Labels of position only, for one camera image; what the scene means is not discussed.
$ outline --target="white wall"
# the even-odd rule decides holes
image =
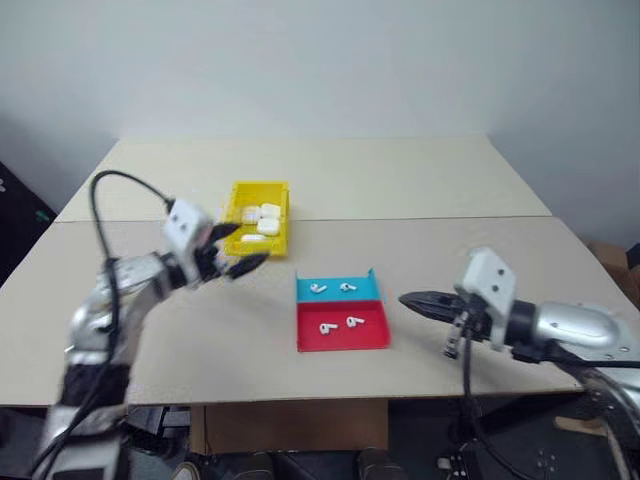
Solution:
[[[60,209],[118,137],[488,133],[640,239],[638,0],[0,0],[0,159]]]

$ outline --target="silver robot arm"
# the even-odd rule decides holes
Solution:
[[[456,358],[467,328],[514,359],[553,362],[589,393],[594,413],[619,442],[640,449],[640,344],[624,322],[597,306],[515,300],[516,276],[490,248],[470,253],[458,295],[413,292],[400,301],[421,315],[451,323],[445,355]]]
[[[260,265],[267,254],[244,257],[232,266],[219,260],[215,242],[238,227],[215,225],[200,208],[176,200],[163,228],[169,253],[115,263],[120,305],[115,349],[110,346],[113,339],[109,335],[110,282],[107,272],[98,275],[95,289],[71,322],[62,392],[45,421],[34,478],[49,479],[54,475],[60,480],[126,478],[125,436],[119,427],[127,413],[129,372],[138,351],[144,319],[172,290],[183,286],[195,289],[222,276],[234,279]],[[113,356],[105,368],[110,351]],[[99,375],[104,376],[101,386],[92,392]],[[74,425],[79,410],[87,408],[87,396],[94,399],[91,411]],[[62,436],[68,438],[61,442]]]

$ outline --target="red tray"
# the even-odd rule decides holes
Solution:
[[[347,317],[365,320],[347,327]],[[320,333],[321,323],[338,325],[329,335]],[[382,302],[311,302],[298,303],[298,351],[370,350],[387,348],[391,341]]]

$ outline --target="yellow bin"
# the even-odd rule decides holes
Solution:
[[[224,240],[227,255],[244,256],[269,251],[271,255],[287,256],[287,235],[289,223],[289,184],[287,182],[235,182],[231,192],[231,202],[227,209],[227,222],[242,224],[245,207],[272,203],[280,207],[280,232],[267,237],[263,242],[241,242],[245,234],[256,233],[255,225],[242,225]]]

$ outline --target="blue tray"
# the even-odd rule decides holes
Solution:
[[[320,293],[311,291],[311,284],[326,285],[326,290]],[[357,290],[340,290],[341,283],[349,283]],[[330,277],[330,278],[300,278],[296,275],[296,301],[309,302],[348,302],[358,300],[380,300],[378,285],[373,268],[369,269],[366,277]]]

